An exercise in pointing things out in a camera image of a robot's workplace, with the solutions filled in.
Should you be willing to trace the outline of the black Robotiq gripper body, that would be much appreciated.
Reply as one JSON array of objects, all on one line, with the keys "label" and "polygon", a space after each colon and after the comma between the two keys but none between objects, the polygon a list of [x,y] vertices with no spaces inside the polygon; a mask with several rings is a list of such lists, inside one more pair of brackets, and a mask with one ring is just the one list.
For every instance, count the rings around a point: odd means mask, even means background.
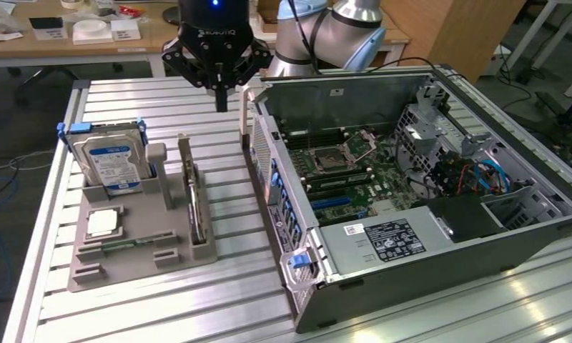
[{"label": "black Robotiq gripper body", "polygon": [[253,37],[249,27],[249,2],[180,1],[178,34],[184,49],[210,68],[222,89],[222,42],[233,37]]}]

